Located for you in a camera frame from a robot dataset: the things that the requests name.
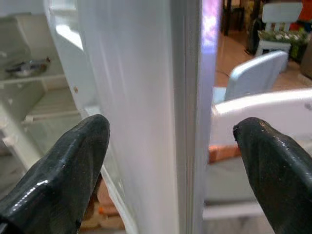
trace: orange floor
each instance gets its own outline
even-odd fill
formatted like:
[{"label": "orange floor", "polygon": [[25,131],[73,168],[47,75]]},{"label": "orange floor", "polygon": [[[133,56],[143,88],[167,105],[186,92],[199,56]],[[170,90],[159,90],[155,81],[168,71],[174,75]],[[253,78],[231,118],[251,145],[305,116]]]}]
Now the orange floor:
[{"label": "orange floor", "polygon": [[[215,74],[215,86],[226,87],[231,71],[243,62],[253,58],[244,52],[246,43],[246,33],[230,31],[229,37],[222,34],[219,36],[218,57]],[[300,74],[299,65],[294,61],[288,62],[287,70],[281,73],[272,90],[290,90],[307,88],[306,82],[298,79]]]}]

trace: white plastic chair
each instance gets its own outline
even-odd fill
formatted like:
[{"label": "white plastic chair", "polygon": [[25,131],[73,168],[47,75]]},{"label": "white plastic chair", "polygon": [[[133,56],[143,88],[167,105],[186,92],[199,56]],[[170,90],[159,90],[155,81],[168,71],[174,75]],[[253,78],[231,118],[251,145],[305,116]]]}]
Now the white plastic chair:
[{"label": "white plastic chair", "polygon": [[270,90],[287,59],[286,52],[274,51],[235,67],[228,87],[214,88],[214,104]]},{"label": "white plastic chair", "polygon": [[[272,31],[272,24],[275,24],[274,31],[280,31],[281,24],[285,24],[283,31],[288,32],[291,23],[296,22],[302,9],[301,2],[268,3],[263,6],[262,21],[266,23],[265,31]],[[287,54],[291,48],[290,43],[272,42],[260,40],[255,56],[263,54],[263,50],[282,50]],[[287,67],[285,62],[282,71]]]}]

